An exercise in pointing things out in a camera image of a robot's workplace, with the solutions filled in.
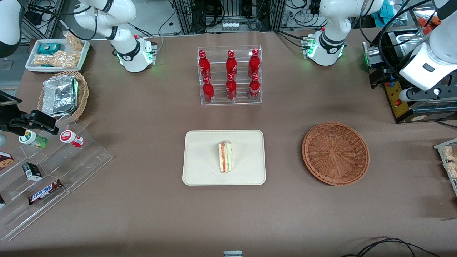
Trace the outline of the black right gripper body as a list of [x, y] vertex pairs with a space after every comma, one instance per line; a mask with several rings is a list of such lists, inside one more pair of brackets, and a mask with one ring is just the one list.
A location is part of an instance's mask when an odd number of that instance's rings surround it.
[[0, 125], [8, 132], [9, 123], [18, 117], [18, 101], [15, 97], [0, 91]]

